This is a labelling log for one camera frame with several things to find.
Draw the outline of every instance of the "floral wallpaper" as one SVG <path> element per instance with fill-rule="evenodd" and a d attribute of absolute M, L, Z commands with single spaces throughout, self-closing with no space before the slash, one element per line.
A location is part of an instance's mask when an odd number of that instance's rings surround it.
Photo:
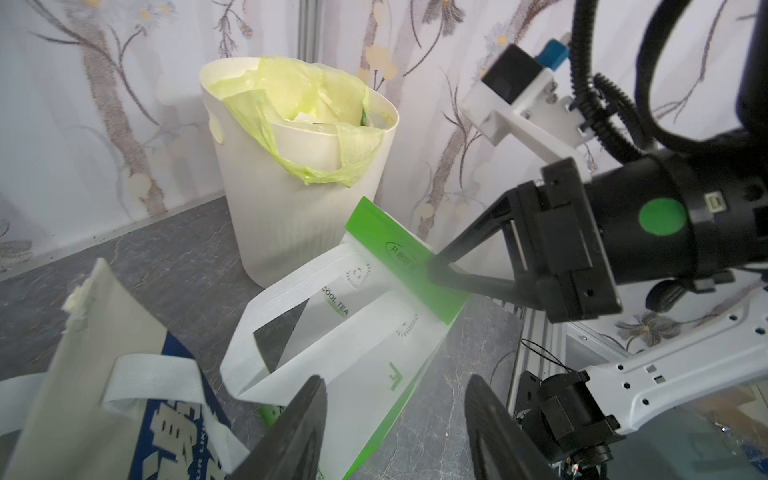
<path fill-rule="evenodd" d="M 198 71 L 295 56 L 298 0 L 10 0 L 0 280 L 223 194 Z"/>
<path fill-rule="evenodd" d="M 594 71 L 627 92 L 658 2 L 600 2 Z M 653 98 L 663 126 L 709 137 L 738 125 L 734 101 L 757 0 L 692 2 L 662 56 Z M 536 55 L 571 30 L 573 0 L 326 0 L 320 61 L 357 74 L 399 110 L 400 124 L 376 203 L 436 249 L 443 248 L 509 188 L 540 178 L 543 162 L 513 137 L 496 148 L 458 111 L 472 84 L 510 43 Z M 569 64 L 557 94 L 571 93 Z M 597 175 L 618 167 L 596 141 L 578 159 Z M 458 262 L 472 273 L 511 277 L 499 238 Z M 590 321 L 607 342 L 631 353 L 711 321 L 759 276 L 685 296 L 667 315 L 646 311 L 652 282 L 619 287 L 624 313 Z"/>

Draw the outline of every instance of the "bag handle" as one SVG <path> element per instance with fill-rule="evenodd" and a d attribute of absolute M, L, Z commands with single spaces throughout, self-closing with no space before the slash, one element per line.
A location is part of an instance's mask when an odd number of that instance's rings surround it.
<path fill-rule="evenodd" d="M 253 332 L 365 262 L 358 247 L 341 243 L 251 300 L 221 363 L 227 391 L 247 402 L 287 405 L 309 377 L 320 375 L 330 383 L 395 331 L 399 319 L 412 315 L 412 306 L 402 294 L 388 292 L 271 374 L 259 353 Z"/>

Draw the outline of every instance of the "garbage bag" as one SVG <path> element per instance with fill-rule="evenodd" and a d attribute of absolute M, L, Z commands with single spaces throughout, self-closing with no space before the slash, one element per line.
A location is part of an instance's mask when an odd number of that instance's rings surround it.
<path fill-rule="evenodd" d="M 359 78 L 295 58 L 261 58 L 257 69 L 220 80 L 209 89 L 240 126 L 304 184 L 354 185 L 393 123 L 370 108 L 370 89 Z M 338 136 L 339 168 L 318 170 L 280 155 L 275 124 Z"/>

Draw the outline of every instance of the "wire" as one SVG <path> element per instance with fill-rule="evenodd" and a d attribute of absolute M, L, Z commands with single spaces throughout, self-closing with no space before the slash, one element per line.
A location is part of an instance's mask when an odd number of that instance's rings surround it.
<path fill-rule="evenodd" d="M 574 107 L 578 108 L 587 125 L 605 150 L 619 163 L 627 164 L 639 159 L 643 152 L 624 138 L 611 123 L 598 97 L 591 77 L 592 35 L 598 0 L 576 0 L 571 36 L 571 86 L 574 92 Z"/>
<path fill-rule="evenodd" d="M 541 353 L 541 352 L 537 352 L 536 350 L 532 349 L 530 345 L 528 345 L 528 344 L 526 344 L 526 343 L 523 343 L 523 342 L 528 342 L 528 343 L 532 343 L 532 344 L 536 345 L 538 348 L 540 348 L 540 349 L 542 349 L 543 351 L 545 351 L 545 352 L 546 352 L 546 353 L 547 353 L 547 354 L 548 354 L 548 355 L 549 355 L 551 358 L 548 358 L 547 356 L 545 356 L 545 355 L 544 355 L 543 353 Z M 549 362 L 552 362 L 552 363 L 554 363 L 554 364 L 555 364 L 555 365 L 557 365 L 557 366 L 561 366 L 561 367 L 563 367 L 564 369 L 566 369 L 566 370 L 567 370 L 567 371 L 569 371 L 569 372 L 573 372 L 573 371 L 574 371 L 574 370 L 573 370 L 571 367 L 569 367 L 569 366 L 566 366 L 566 365 L 565 365 L 563 362 L 561 362 L 560 360 L 558 360 L 558 358 L 557 358 L 556 356 L 554 356 L 554 354 L 553 354 L 552 352 L 550 352 L 549 350 L 547 350 L 547 349 L 546 349 L 546 348 L 544 348 L 543 346 L 539 345 L 538 343 L 534 342 L 533 340 L 529 340 L 529 339 L 520 339 L 520 344 L 522 344 L 524 347 L 526 347 L 526 348 L 528 348 L 529 350 L 531 350 L 531 351 L 532 351 L 533 353 L 535 353 L 536 355 L 540 356 L 542 359 L 544 359 L 544 360 L 547 360 L 547 361 L 549 361 Z"/>
<path fill-rule="evenodd" d="M 641 150 L 650 150 L 654 147 L 654 139 L 643 129 L 640 115 L 634 102 L 614 82 L 610 81 L 602 73 L 594 74 L 592 78 L 594 87 L 603 94 L 609 107 L 616 109 L 616 114 L 621 123 L 627 128 L 632 142 Z"/>
<path fill-rule="evenodd" d="M 650 86 L 654 79 L 656 65 L 677 20 L 689 4 L 690 0 L 663 0 L 645 30 L 640 52 L 637 54 L 637 80 L 634 90 L 634 100 L 643 129 L 667 148 L 682 153 L 715 154 L 745 146 L 753 139 L 742 128 L 699 141 L 664 130 L 654 118 L 650 107 Z"/>
<path fill-rule="evenodd" d="M 491 379 L 488 381 L 488 384 L 490 386 L 493 386 L 493 375 L 496 374 L 496 369 L 498 368 L 498 366 L 502 364 L 505 358 L 507 358 L 508 356 L 510 356 L 512 353 L 515 353 L 515 352 L 517 352 L 517 350 L 512 350 L 511 352 L 507 352 L 504 355 L 502 355 L 500 359 L 498 359 L 498 362 L 496 362 L 496 365 L 493 367 L 493 371 L 491 372 Z"/>

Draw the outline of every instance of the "marble surface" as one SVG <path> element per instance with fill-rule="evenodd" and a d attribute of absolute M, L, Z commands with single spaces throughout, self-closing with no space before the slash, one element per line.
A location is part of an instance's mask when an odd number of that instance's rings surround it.
<path fill-rule="evenodd" d="M 266 427 L 254 404 L 221 388 L 219 362 L 246 303 L 262 289 L 245 273 L 225 198 L 0 282 L 0 380 L 47 369 L 67 295 L 105 258 L 118 279 L 197 358 L 249 448 Z M 275 366 L 303 305 L 256 332 Z M 353 478 L 472 478 L 464 420 L 469 376 L 490 381 L 506 401 L 521 321 L 473 296 L 384 445 Z"/>

